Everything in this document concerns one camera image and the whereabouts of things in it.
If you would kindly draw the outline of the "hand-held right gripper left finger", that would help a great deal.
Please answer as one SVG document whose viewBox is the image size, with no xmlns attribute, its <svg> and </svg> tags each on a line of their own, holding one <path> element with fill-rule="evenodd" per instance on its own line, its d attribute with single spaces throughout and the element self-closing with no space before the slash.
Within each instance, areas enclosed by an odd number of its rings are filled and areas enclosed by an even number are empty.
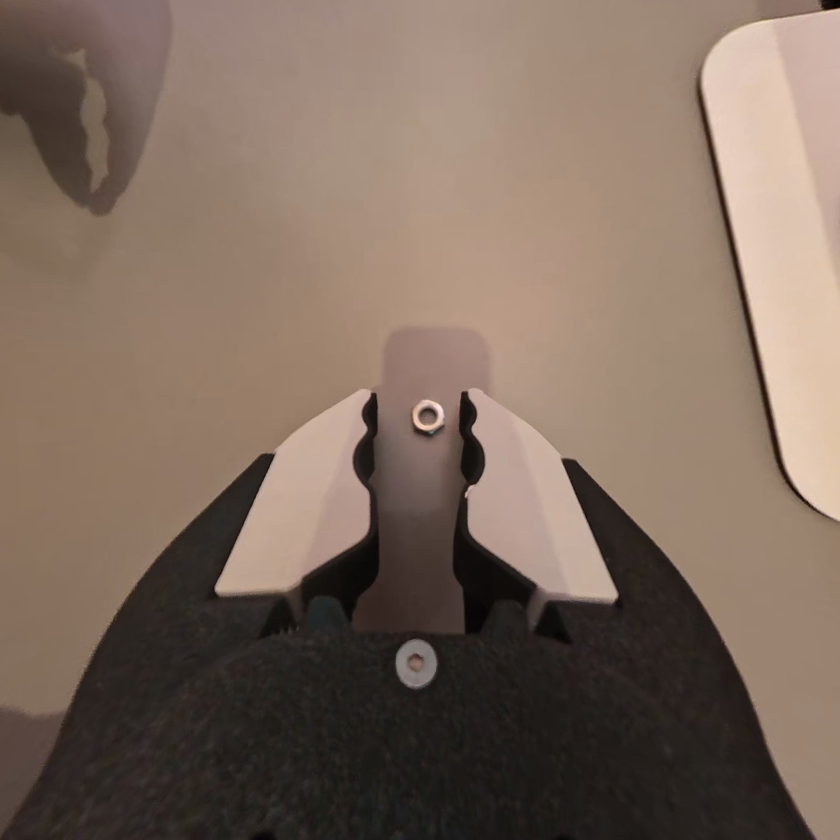
<svg viewBox="0 0 840 840">
<path fill-rule="evenodd" d="M 336 601 L 352 624 L 380 568 L 375 471 L 377 395 L 360 389 L 310 419 L 272 453 L 215 596 L 276 596 L 303 617 Z"/>
</svg>

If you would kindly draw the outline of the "white board stand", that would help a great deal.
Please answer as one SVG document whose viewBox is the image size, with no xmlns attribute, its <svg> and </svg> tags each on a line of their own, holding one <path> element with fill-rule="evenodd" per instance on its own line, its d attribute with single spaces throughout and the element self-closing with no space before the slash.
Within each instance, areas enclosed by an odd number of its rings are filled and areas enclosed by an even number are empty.
<svg viewBox="0 0 840 840">
<path fill-rule="evenodd" d="M 839 12 L 710 49 L 700 99 L 785 478 L 839 517 Z"/>
</svg>

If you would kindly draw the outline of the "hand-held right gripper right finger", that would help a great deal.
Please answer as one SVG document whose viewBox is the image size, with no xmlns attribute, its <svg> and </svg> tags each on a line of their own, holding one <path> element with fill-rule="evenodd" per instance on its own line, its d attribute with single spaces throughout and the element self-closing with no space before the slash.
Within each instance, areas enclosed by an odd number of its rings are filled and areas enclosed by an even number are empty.
<svg viewBox="0 0 840 840">
<path fill-rule="evenodd" d="M 465 632 L 478 634 L 499 602 L 532 632 L 561 634 L 558 604 L 620 607 L 620 594 L 560 452 L 478 388 L 462 391 L 458 431 L 465 487 L 453 569 Z"/>
</svg>

